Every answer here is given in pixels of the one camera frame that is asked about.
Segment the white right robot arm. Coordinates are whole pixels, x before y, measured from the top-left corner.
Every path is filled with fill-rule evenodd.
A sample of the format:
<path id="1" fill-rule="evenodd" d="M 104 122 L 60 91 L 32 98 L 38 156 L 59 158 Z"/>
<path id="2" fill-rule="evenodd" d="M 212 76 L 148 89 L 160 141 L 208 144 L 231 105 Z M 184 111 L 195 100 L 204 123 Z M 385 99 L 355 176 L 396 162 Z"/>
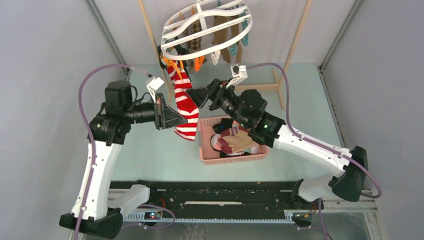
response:
<path id="1" fill-rule="evenodd" d="M 304 209 L 328 191 L 345 201 L 360 200 L 368 170 L 364 148 L 337 147 L 297 130 L 288 119 L 268 113 L 268 102 L 255 89 L 237 95 L 228 81 L 214 79 L 207 87 L 189 89 L 187 94 L 199 108 L 211 101 L 210 111 L 223 110 L 248 129 L 248 136 L 259 145 L 294 153 L 327 170 L 325 176 L 298 181 L 290 196 L 295 208 Z"/>

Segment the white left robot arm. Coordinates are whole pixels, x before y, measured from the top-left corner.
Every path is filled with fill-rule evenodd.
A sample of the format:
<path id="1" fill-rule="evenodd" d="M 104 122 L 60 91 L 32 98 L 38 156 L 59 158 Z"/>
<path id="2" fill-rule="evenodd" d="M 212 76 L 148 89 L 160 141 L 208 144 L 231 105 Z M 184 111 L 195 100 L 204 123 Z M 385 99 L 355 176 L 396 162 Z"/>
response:
<path id="1" fill-rule="evenodd" d="M 152 77 L 146 83 L 151 100 L 137 98 L 137 89 L 128 81 L 110 82 L 105 101 L 88 127 L 87 164 L 70 213 L 60 217 L 61 227 L 109 240 L 120 232 L 124 218 L 140 205 L 153 208 L 158 194 L 142 184 L 134 184 L 109 200 L 109 190 L 117 157 L 133 124 L 153 123 L 158 130 L 185 124 L 187 120 L 171 108 L 158 88 L 163 80 Z"/>

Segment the red white striped sock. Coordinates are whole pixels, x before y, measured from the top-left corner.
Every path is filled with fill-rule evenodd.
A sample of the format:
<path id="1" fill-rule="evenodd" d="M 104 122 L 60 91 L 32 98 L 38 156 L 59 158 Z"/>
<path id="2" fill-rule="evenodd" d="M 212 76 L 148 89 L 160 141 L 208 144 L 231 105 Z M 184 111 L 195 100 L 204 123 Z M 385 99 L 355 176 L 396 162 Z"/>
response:
<path id="1" fill-rule="evenodd" d="M 176 109 L 187 120 L 187 123 L 177 125 L 174 132 L 185 140 L 194 141 L 199 122 L 199 108 L 187 94 L 187 90 L 192 89 L 189 76 L 182 68 L 178 70 L 173 66 L 166 67 L 166 71 L 174 87 Z"/>

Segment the pink green patterned sock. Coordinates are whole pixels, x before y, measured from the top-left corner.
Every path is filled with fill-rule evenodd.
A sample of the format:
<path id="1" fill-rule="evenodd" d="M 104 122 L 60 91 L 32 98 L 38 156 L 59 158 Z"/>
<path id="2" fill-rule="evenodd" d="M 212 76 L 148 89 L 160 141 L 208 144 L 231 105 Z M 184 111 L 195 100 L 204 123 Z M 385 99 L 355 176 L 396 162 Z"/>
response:
<path id="1" fill-rule="evenodd" d="M 231 126 L 232 128 L 234 128 L 234 129 L 242 129 L 243 127 L 239 124 L 239 123 L 237 123 L 236 121 L 234 121 L 233 123 L 232 123 L 232 126 Z"/>

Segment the black blue white sock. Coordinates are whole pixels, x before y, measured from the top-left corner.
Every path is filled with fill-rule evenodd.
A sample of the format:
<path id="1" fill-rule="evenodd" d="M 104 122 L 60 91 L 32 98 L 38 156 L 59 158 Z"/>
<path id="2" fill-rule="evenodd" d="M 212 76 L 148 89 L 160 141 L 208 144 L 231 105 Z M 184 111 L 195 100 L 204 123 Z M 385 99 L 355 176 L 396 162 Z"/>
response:
<path id="1" fill-rule="evenodd" d="M 219 123 L 212 126 L 212 129 L 216 134 L 221 134 L 221 132 L 232 128 L 233 122 L 232 118 L 221 118 Z"/>

